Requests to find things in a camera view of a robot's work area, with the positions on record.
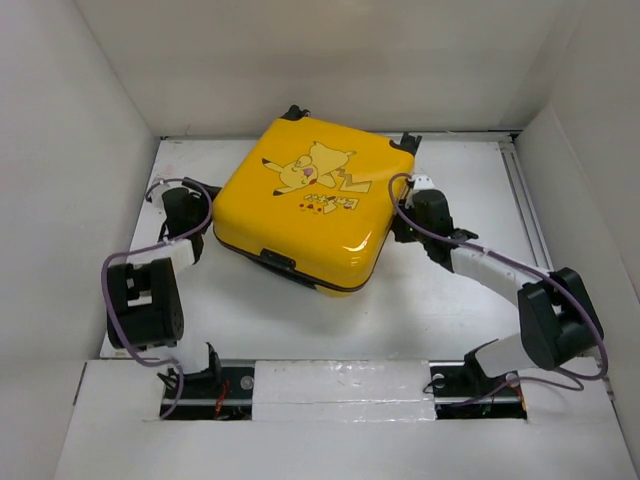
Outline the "yellow hard-shell suitcase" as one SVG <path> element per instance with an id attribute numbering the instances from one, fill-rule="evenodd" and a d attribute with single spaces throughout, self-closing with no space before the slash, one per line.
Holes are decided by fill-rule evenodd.
<path id="1" fill-rule="evenodd" d="M 370 279 L 421 143 L 311 117 L 292 105 L 259 138 L 213 202 L 229 250 L 308 288 L 348 295 Z"/>

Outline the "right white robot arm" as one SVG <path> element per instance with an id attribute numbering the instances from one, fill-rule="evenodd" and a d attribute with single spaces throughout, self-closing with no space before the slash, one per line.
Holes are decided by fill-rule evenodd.
<path id="1" fill-rule="evenodd" d="M 509 301 L 519 330 L 469 351 L 460 377 L 473 393 L 489 396 L 538 368 L 574 381 L 601 380 L 609 370 L 604 330 L 581 276 L 570 268 L 551 271 L 480 245 L 477 235 L 454 226 L 446 196 L 432 186 L 407 181 L 406 197 L 389 194 L 392 230 L 399 243 L 417 242 L 429 259 Z"/>

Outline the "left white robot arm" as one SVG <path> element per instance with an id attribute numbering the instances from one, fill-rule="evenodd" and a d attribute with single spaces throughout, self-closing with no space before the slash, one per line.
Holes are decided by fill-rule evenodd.
<path id="1" fill-rule="evenodd" d="M 183 338 L 176 277 L 199 262 L 220 192 L 189 177 L 156 180 L 149 187 L 145 200 L 165 216 L 156 243 L 111 255 L 101 271 L 107 336 L 114 348 L 136 358 L 150 349 L 167 355 Z"/>

